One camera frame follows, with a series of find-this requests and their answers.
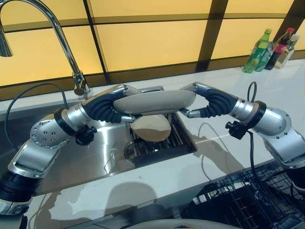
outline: bottle cap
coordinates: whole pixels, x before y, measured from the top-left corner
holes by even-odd
[[[287,28],[286,32],[294,32],[294,28]]]
[[[294,34],[291,36],[291,40],[299,40],[300,38],[301,38],[301,36],[298,34]]]
[[[269,28],[268,28],[268,29],[265,30],[265,33],[270,34],[271,32],[272,32],[272,29],[269,29]]]

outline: faucet spout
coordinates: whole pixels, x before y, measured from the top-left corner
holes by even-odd
[[[13,0],[0,0],[0,13],[2,7],[9,1]],[[75,87],[74,87],[74,92],[77,95],[84,95],[90,91],[87,82],[81,72],[81,70],[78,68],[77,63],[74,59],[74,56],[72,54],[72,51],[69,47],[69,44],[67,42],[67,39],[62,31],[62,28],[54,15],[54,13],[40,0],[21,0],[23,2],[26,2],[37,9],[39,9],[50,21],[56,36],[61,44],[61,47],[63,49],[63,52],[65,53],[68,62],[70,64],[70,67],[72,68],[72,75],[73,75],[73,80],[75,82]],[[3,26],[0,20],[0,56],[12,56],[12,52],[10,50],[10,47],[8,45],[8,42],[5,38],[5,34],[3,31]]]

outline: metal grate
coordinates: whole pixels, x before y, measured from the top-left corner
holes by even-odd
[[[248,170],[205,186],[182,217],[243,229],[291,229],[302,224],[302,198],[294,190],[291,197],[287,174],[275,162],[258,167],[257,173],[263,182]]]
[[[164,116],[172,130],[168,138],[160,142],[141,139],[128,124],[132,141],[125,147],[124,156],[136,167],[192,153],[196,150],[178,115],[170,113]]]

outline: yellow wall panel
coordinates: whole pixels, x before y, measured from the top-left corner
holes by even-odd
[[[255,42],[271,28],[272,41],[284,19],[224,19],[219,30],[212,59],[249,55]]]
[[[295,44],[295,50],[304,50],[305,49],[305,20],[303,20],[301,26],[296,31],[296,34],[299,34],[301,38]]]
[[[229,0],[225,13],[288,13],[293,0]]]
[[[58,20],[86,18],[82,0],[42,0]],[[34,6],[22,1],[6,3],[1,10],[3,25],[47,21],[47,18]]]
[[[84,74],[102,71],[89,26],[63,28]],[[71,76],[72,70],[53,29],[8,33],[12,57],[0,57],[0,86]]]
[[[212,0],[91,0],[95,17],[209,13]]]
[[[206,21],[98,25],[109,71],[198,60]]]

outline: red bottle cap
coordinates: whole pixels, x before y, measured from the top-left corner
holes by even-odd
[[[286,30],[286,32],[290,32],[290,33],[293,33],[294,32],[294,28],[288,28],[287,30]]]

